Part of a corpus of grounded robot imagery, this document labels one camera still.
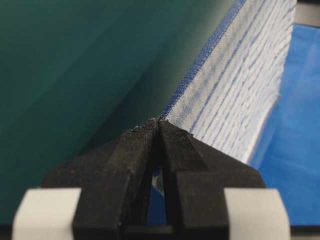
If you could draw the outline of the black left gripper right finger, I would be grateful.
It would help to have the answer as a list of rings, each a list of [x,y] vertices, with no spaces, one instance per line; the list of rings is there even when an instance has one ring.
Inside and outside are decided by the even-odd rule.
[[[279,192],[254,168],[159,122],[167,216],[184,240],[288,240]]]

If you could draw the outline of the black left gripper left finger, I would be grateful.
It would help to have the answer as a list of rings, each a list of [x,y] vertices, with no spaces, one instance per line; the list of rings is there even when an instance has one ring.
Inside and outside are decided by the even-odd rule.
[[[157,133],[155,119],[48,172],[16,211],[14,240],[117,240]]]

